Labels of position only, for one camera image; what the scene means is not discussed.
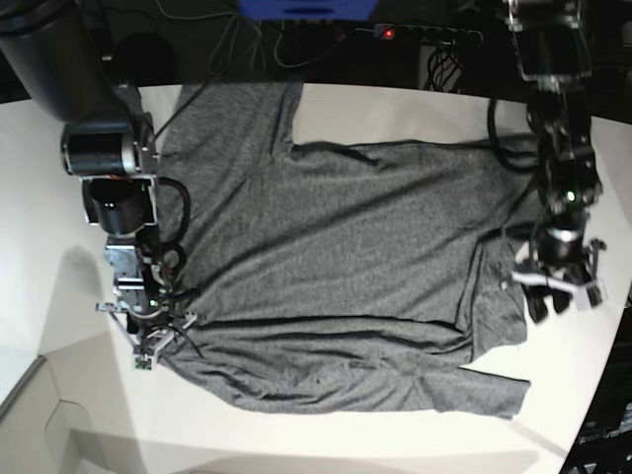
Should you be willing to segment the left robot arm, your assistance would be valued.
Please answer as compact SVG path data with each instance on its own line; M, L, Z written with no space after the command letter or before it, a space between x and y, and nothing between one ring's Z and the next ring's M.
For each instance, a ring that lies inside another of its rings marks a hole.
M527 122L537 139L533 181L542 202L512 279L540 323L547 298L557 313L603 301L597 269L606 246L585 239L602 194L586 92L592 66L579 2L510 1L507 10L519 73L532 87Z

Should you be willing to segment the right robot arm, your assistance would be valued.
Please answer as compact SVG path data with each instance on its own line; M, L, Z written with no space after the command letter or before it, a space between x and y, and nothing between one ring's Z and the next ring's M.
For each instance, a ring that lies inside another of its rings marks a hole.
M150 114L115 93L74 1L2 2L1 51L30 97L63 122L63 167L81 182L87 221L109 236L117 301L100 310L124 315L137 338L164 329L173 286L159 237Z

